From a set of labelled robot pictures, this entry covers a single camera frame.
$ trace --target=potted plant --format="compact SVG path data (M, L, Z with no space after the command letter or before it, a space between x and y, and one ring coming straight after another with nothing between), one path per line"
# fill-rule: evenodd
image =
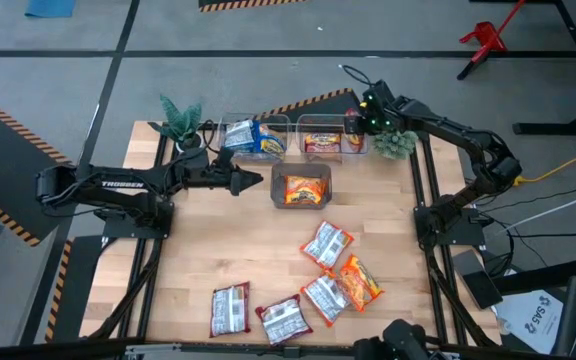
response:
M180 153L200 147L202 141L201 136L197 134L197 129L201 119L201 104L191 105L182 113L166 96L160 95L159 99L167 121L161 125L149 122L148 125L160 134L172 139Z
M414 131L385 132L375 135L373 145L375 151L383 157L405 160L415 151L418 138Z

